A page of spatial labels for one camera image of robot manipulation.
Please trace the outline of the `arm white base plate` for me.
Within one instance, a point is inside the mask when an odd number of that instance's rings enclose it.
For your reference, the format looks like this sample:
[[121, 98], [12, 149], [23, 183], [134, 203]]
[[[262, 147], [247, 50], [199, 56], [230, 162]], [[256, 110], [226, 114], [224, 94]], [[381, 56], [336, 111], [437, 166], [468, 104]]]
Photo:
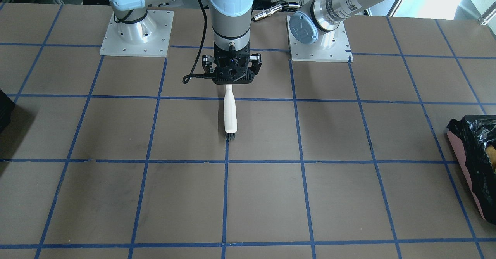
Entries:
[[101, 45], [102, 56], [167, 57], [174, 12], [149, 10], [135, 24], [110, 19]]
[[332, 32], [322, 35], [315, 43], [303, 45], [291, 33], [290, 17], [286, 17], [286, 24], [292, 61], [345, 63], [354, 61], [344, 22], [340, 22], [337, 29]]

